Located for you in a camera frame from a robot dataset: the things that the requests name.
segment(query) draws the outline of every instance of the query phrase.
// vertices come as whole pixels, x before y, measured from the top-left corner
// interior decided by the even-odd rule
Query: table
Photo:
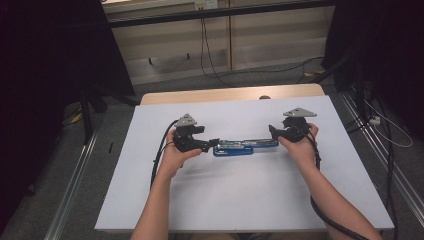
[[[296,93],[303,97],[293,98]],[[256,100],[262,95],[272,99]],[[299,85],[143,97],[134,112],[95,229],[134,229],[147,199],[152,160],[163,132],[185,111],[206,127],[195,138],[243,140],[269,138],[267,125],[282,127],[282,113],[295,107],[318,113],[311,122],[320,128],[317,141],[322,172],[376,228],[393,228],[330,99],[323,96],[318,85]],[[282,147],[227,158],[216,158],[209,152],[186,162],[171,184],[169,228],[172,232],[325,230],[310,206],[306,184]]]

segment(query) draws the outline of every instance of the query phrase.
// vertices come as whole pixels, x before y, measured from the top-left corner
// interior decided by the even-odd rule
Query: cable
[[[379,113],[370,103],[368,103],[368,101],[365,101],[365,103],[375,112],[377,113],[380,117],[382,117],[384,120],[386,120],[387,122],[391,123],[392,125],[394,125],[397,129],[399,129],[403,134],[405,134],[405,136],[408,137],[410,143],[408,145],[401,145],[399,143],[396,143],[394,141],[392,141],[391,139],[389,139],[388,137],[384,136],[380,131],[378,131],[378,129],[376,128],[375,124],[374,124],[374,129],[376,130],[376,132],[378,134],[380,134],[384,139],[386,139],[387,141],[389,141],[390,143],[393,143],[394,145],[398,146],[398,147],[403,147],[403,148],[408,148],[411,147],[412,144],[414,143],[412,138],[405,132],[402,130],[402,128],[400,128],[398,125],[396,125],[394,122],[390,121],[388,118],[386,118],[385,116],[383,116],[383,114]]]
[[[303,75],[304,75],[304,73],[305,73],[305,68],[304,68],[304,66],[305,66],[305,64],[306,64],[306,63],[312,62],[313,60],[323,59],[323,58],[324,58],[324,57],[314,57],[314,58],[309,58],[309,59],[306,59],[305,61],[303,61],[303,63],[302,63],[302,64],[296,65],[296,66],[294,66],[294,67],[286,68],[286,69],[281,69],[281,70],[249,70],[249,71],[240,71],[240,72],[229,72],[229,73],[224,73],[224,74],[218,75],[218,73],[215,71],[215,68],[214,68],[214,65],[213,65],[213,62],[212,62],[212,57],[211,57],[211,55],[210,55],[210,49],[209,49],[209,43],[208,43],[208,37],[207,37],[207,31],[206,31],[206,23],[205,23],[205,20],[204,20],[203,18],[201,19],[201,24],[202,24],[202,52],[201,52],[201,55],[200,55],[200,66],[201,66],[201,68],[202,68],[202,72],[203,72],[203,74],[204,74],[206,77],[208,77],[208,78],[218,78],[218,80],[219,80],[222,84],[227,85],[227,86],[230,86],[230,87],[235,87],[235,86],[230,85],[230,84],[228,84],[228,83],[225,83],[225,82],[221,79],[222,77],[226,77],[226,76],[230,76],[230,75],[235,75],[235,74],[244,74],[244,73],[279,73],[279,72],[286,72],[286,71],[290,71],[290,70],[293,70],[293,69],[296,69],[296,68],[299,68],[299,67],[303,67],[303,73],[302,73],[302,76],[301,76],[301,78],[300,78],[300,79],[296,82],[296,84],[297,84],[297,83],[299,83],[299,82],[303,79]],[[204,46],[204,42],[206,42],[206,47],[207,47],[207,50],[208,50],[209,61],[210,61],[210,63],[211,63],[212,70],[213,70],[213,72],[214,72],[214,73],[213,73],[213,74],[211,74],[211,75],[209,75],[209,74],[207,74],[207,73],[205,72],[205,69],[204,69],[204,66],[203,66],[203,53],[204,53],[204,48],[203,48],[203,46]]]
[[[345,123],[343,126],[345,127],[345,128],[348,128],[348,127],[350,127],[352,124],[354,124],[356,121],[358,121],[359,120],[359,117],[356,117],[355,119],[353,119],[352,121],[350,121],[350,122],[347,122],[347,123]]]
[[[309,63],[309,62],[312,62],[313,60],[321,59],[321,58],[323,58],[323,57],[309,58],[309,59],[306,59],[306,60],[302,63],[302,76],[299,78],[299,80],[297,80],[296,84],[299,84],[299,83],[300,83],[300,81],[302,81],[302,80],[303,80],[303,77],[305,76],[305,64],[306,64],[306,63]]]
[[[209,49],[209,42],[208,42],[208,35],[207,35],[207,33],[206,33],[206,23],[205,23],[205,19],[200,19],[200,21],[201,21],[201,23],[202,23],[202,53],[201,53],[201,55],[200,55],[200,65],[201,65],[201,67],[202,67],[202,71],[203,71],[203,73],[205,74],[205,76],[207,76],[207,77],[209,77],[206,73],[205,73],[205,70],[203,69],[203,42],[204,42],[204,40],[205,40],[205,42],[206,42],[206,47],[208,48],[208,56],[209,56],[209,62],[211,63],[211,66],[212,66],[212,70],[213,70],[213,73],[215,74],[215,76],[216,76],[216,78],[218,78],[218,80],[222,83],[222,84],[224,84],[224,85],[226,85],[226,86],[228,86],[228,87],[235,87],[235,86],[233,86],[233,85],[231,85],[231,84],[228,84],[228,83],[226,83],[226,82],[224,82],[224,81],[222,81],[222,79],[218,76],[218,74],[216,73],[216,71],[215,71],[215,67],[213,66],[213,62],[212,62],[212,57],[211,57],[211,52],[210,52],[210,49]]]
[[[369,117],[368,119],[366,119],[365,120],[365,122],[364,123],[362,123],[360,126],[358,126],[357,128],[354,128],[354,129],[351,129],[351,130],[349,130],[349,131],[346,131],[347,132],[347,134],[350,134],[350,133],[353,133],[353,132],[356,132],[356,131],[358,131],[358,130],[360,130],[360,129],[362,129],[362,128],[364,128],[364,127],[366,127],[367,125],[368,125],[368,123],[369,123],[369,121],[371,120],[371,117]]]
[[[380,105],[380,108],[383,112],[382,115],[384,115],[384,117],[386,117],[386,111],[384,110],[383,104],[381,103],[381,101],[377,98],[377,102]],[[389,136],[389,138],[392,138],[392,132],[391,132],[391,128],[389,125],[389,122],[386,121],[386,127],[387,127],[387,131],[383,126],[383,130],[384,132],[387,134],[387,136]],[[395,205],[393,202],[393,196],[392,196],[392,184],[393,184],[393,171],[394,171],[394,166],[395,166],[395,159],[394,159],[394,148],[393,148],[393,144],[392,141],[389,141],[389,151],[386,157],[386,161],[387,161],[387,196],[386,196],[386,203],[385,203],[385,208],[387,211],[389,211],[389,207],[390,210],[392,211],[392,220],[393,220],[393,225],[394,225],[394,232],[393,232],[393,239],[396,240],[398,238],[398,220],[397,220],[397,215],[396,215],[396,209],[395,209]]]
[[[320,163],[321,163],[321,157],[319,155],[319,151],[318,151],[318,147],[317,147],[317,143],[315,141],[314,136],[311,134],[311,137],[308,136],[308,134],[305,135],[305,138],[308,139],[308,141],[311,143],[314,152],[315,152],[315,166],[317,167],[318,170],[320,170]],[[368,240],[366,237],[334,222],[333,220],[331,220],[330,218],[328,218],[317,206],[316,202],[314,201],[314,199],[311,196],[311,205],[312,208],[314,209],[315,213],[318,215],[318,217],[320,217],[325,223],[327,223],[328,225],[332,226],[333,228],[335,228],[336,230],[350,236],[353,239],[357,239],[357,240]]]
[[[169,129],[171,129],[171,127],[176,123],[176,122],[178,122],[178,120],[174,120],[169,126],[168,126],[168,128],[166,129],[166,131],[165,131],[165,134],[163,135],[163,138],[162,138],[162,141],[160,142],[160,145],[159,145],[159,150],[158,150],[158,152],[157,152],[157,154],[156,154],[156,159],[153,161],[154,162],[154,164],[153,164],[153,169],[152,169],[152,177],[151,177],[151,179],[150,179],[150,189],[152,189],[152,185],[153,185],[153,181],[155,180],[155,178],[156,178],[156,172],[157,172],[157,170],[158,170],[158,166],[159,166],[159,160],[160,160],[160,156],[162,155],[162,152],[163,152],[163,150],[169,145],[169,144],[171,144],[172,142],[169,142],[169,143],[167,143],[163,148],[162,148],[162,146],[163,146],[163,143],[165,142],[165,139],[166,139],[166,135],[168,135],[168,132],[169,132]]]

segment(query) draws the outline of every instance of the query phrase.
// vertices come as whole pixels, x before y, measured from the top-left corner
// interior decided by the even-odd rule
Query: black cable
[[[165,147],[166,146],[168,146],[170,143],[167,143],[166,145],[165,145],[165,147],[163,147],[162,148],[162,146],[163,146],[163,143],[165,142],[165,139],[166,139],[166,136],[168,135],[168,132],[169,132],[169,129],[171,129],[171,127],[175,124],[175,123],[177,123],[178,122],[178,120],[174,120],[169,126],[168,126],[168,128],[166,129],[166,131],[165,131],[165,134],[163,135],[163,138],[162,138],[162,141],[160,142],[160,145],[159,145],[159,150],[158,150],[158,152],[157,152],[157,154],[156,154],[156,159],[153,161],[154,163],[153,163],[153,169],[152,169],[152,177],[151,177],[151,179],[150,179],[150,189],[152,189],[152,185],[153,185],[153,181],[155,180],[155,178],[156,178],[156,172],[157,172],[157,170],[158,170],[158,166],[159,166],[159,161],[160,161],[160,156],[162,155],[162,152],[163,152],[163,150],[165,149]]]
[[[229,73],[224,73],[219,75],[214,68],[213,62],[212,62],[212,57],[210,54],[210,49],[209,49],[209,43],[208,43],[208,36],[207,36],[207,30],[206,30],[206,23],[205,23],[205,19],[201,19],[201,24],[202,24],[202,51],[201,51],[201,55],[200,55],[200,66],[202,68],[202,72],[203,74],[208,77],[208,78],[217,78],[222,84],[227,85],[229,87],[235,87],[233,85],[230,85],[228,83],[225,83],[221,78],[222,77],[226,77],[226,76],[230,76],[230,75],[234,75],[234,74],[244,74],[244,73],[279,73],[279,72],[286,72],[286,71],[290,71],[299,67],[303,67],[303,73],[301,78],[296,82],[299,83],[302,79],[303,79],[303,75],[305,73],[305,64],[312,62],[313,60],[317,60],[317,59],[323,59],[324,57],[314,57],[314,58],[309,58],[306,59],[305,61],[303,61],[302,64],[296,65],[294,67],[290,67],[290,68],[286,68],[286,69],[280,69],[280,70],[249,70],[249,71],[240,71],[240,72],[229,72]],[[211,63],[212,66],[212,70],[213,70],[213,74],[209,75],[205,72],[204,66],[203,66],[203,53],[204,53],[204,42],[206,42],[206,47],[208,50],[208,56],[209,56],[209,61]]]
[[[212,62],[212,57],[211,57],[211,51],[210,51],[210,49],[209,49],[209,42],[208,42],[208,35],[207,35],[207,33],[206,33],[206,23],[205,23],[205,19],[200,19],[200,21],[201,21],[201,23],[202,23],[202,53],[201,53],[201,55],[200,55],[200,65],[201,65],[201,67],[202,67],[202,71],[203,71],[203,73],[205,74],[205,76],[207,76],[207,77],[209,77],[206,73],[205,73],[205,70],[203,69],[203,42],[205,41],[206,42],[206,47],[208,48],[208,56],[209,56],[209,62],[211,63],[211,66],[212,66],[212,70],[213,70],[213,73],[214,73],[214,75],[216,76],[216,78],[222,83],[222,84],[224,84],[224,85],[226,85],[226,86],[228,86],[228,87],[235,87],[235,86],[233,86],[233,85],[231,85],[231,84],[228,84],[228,83],[226,83],[226,82],[224,82],[220,77],[219,77],[219,75],[216,73],[216,71],[215,71],[215,67],[214,67],[214,65],[213,65],[213,62]]]
[[[348,128],[348,127],[350,127],[352,124],[354,124],[358,120],[359,120],[359,117],[356,117],[352,121],[345,123],[343,126],[344,126],[344,128]]]
[[[386,111],[383,107],[383,104],[381,103],[379,98],[376,98],[377,102],[380,106],[382,115],[384,117],[384,119],[387,118],[386,115]],[[387,135],[388,139],[392,139],[392,132],[391,132],[391,128],[390,128],[390,124],[389,122],[386,121],[386,129],[383,127],[383,131],[385,132],[385,134]],[[394,165],[395,165],[395,159],[394,159],[394,148],[393,148],[393,144],[391,141],[388,142],[389,144],[389,150],[388,150],[388,154],[386,157],[386,161],[387,161],[387,179],[386,179],[386,191],[387,191],[387,196],[386,196],[386,202],[385,202],[385,208],[387,211],[390,210],[392,211],[392,220],[393,220],[393,225],[394,225],[394,231],[393,231],[393,240],[396,240],[398,238],[398,220],[397,220],[397,214],[396,214],[396,209],[395,209],[395,205],[393,202],[393,196],[392,196],[392,185],[393,185],[393,171],[394,171]]]
[[[357,128],[354,128],[354,129],[351,129],[351,130],[347,130],[347,129],[346,129],[347,134],[350,134],[350,133],[356,132],[356,131],[358,131],[358,130],[360,130],[360,129],[364,128],[364,127],[366,127],[366,126],[368,125],[368,123],[370,122],[370,120],[371,120],[371,116],[369,116],[369,117],[365,120],[365,122],[364,122],[364,123],[362,123],[362,124],[361,124],[360,126],[358,126]]]
[[[308,136],[308,134],[305,135],[305,138],[308,139],[308,141],[311,143],[314,152],[315,152],[315,166],[317,167],[318,170],[320,170],[320,163],[321,163],[321,157],[319,155],[319,151],[318,151],[318,147],[317,147],[317,143],[315,141],[314,136],[311,134],[311,137]],[[311,196],[311,205],[312,208],[314,209],[315,213],[318,215],[318,217],[320,217],[325,223],[327,223],[328,225],[332,226],[333,228],[335,228],[336,230],[350,236],[353,239],[357,239],[357,240],[368,240],[368,238],[334,222],[333,220],[331,220],[330,218],[328,218],[317,206],[316,202],[314,201],[314,199]]]
[[[299,80],[297,80],[296,84],[299,84],[303,80],[303,77],[305,76],[305,64],[312,62],[313,60],[321,59],[321,58],[323,58],[323,57],[309,58],[309,59],[306,59],[305,61],[303,61],[303,63],[301,64],[302,65],[302,76],[300,76],[300,78],[299,78]]]

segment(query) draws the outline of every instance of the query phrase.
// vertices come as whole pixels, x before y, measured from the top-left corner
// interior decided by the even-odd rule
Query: metal frame
[[[356,121],[358,126],[363,126],[364,122],[359,118],[359,115],[356,112],[357,107],[352,97],[346,96],[343,93],[341,93],[341,97],[352,117],[358,119]],[[381,142],[375,131],[369,127],[369,124],[362,128],[362,133],[364,134],[372,149],[375,151],[383,167],[387,170],[386,156],[388,154],[388,150],[384,144]],[[420,197],[420,195],[418,195],[417,191],[414,189],[396,163],[394,164],[393,168],[393,182],[399,189],[405,201],[408,203],[412,212],[417,217],[417,220],[420,222],[421,226],[424,227],[424,200]]]
[[[75,170],[69,180],[68,187],[66,188],[65,194],[60,202],[58,209],[53,217],[53,220],[47,230],[47,234],[44,237],[45,240],[60,239],[62,235],[63,228],[65,227],[66,220],[68,219],[69,213],[71,212],[74,199],[77,195],[78,188],[81,182],[81,179],[84,175],[84,170],[90,159],[91,152],[93,151],[94,145],[96,143],[97,135],[101,124],[103,123],[104,114],[101,114],[101,119],[96,124],[91,138],[88,143],[84,145],[82,149],[80,158],[77,162]]]
[[[229,8],[218,8],[203,11],[190,11],[183,13],[173,13],[165,15],[157,15],[151,17],[136,17],[127,19],[111,20],[109,22],[92,22],[84,24],[74,24],[61,26],[61,29],[76,29],[82,30],[87,28],[121,28],[131,27],[138,25],[148,25],[156,23],[166,22],[177,22],[203,18],[216,18],[216,17],[228,17],[255,13],[266,13],[266,12],[278,12],[296,9],[307,9],[316,7],[327,7],[336,4],[335,0],[305,0],[305,1],[293,1],[276,4],[264,4],[246,7],[229,7]]]

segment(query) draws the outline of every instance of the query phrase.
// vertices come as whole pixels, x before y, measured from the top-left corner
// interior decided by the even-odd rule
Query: black controller
[[[202,152],[208,152],[209,148],[215,147],[219,143],[219,139],[211,139],[202,141],[193,138],[193,134],[203,133],[204,126],[194,126],[196,121],[188,114],[180,118],[175,124],[176,131],[173,137],[175,147],[180,152],[188,152],[193,149],[201,149]]]
[[[284,130],[269,125],[272,139],[282,136],[290,142],[299,142],[309,133],[309,125],[304,117],[287,117],[283,121]]]

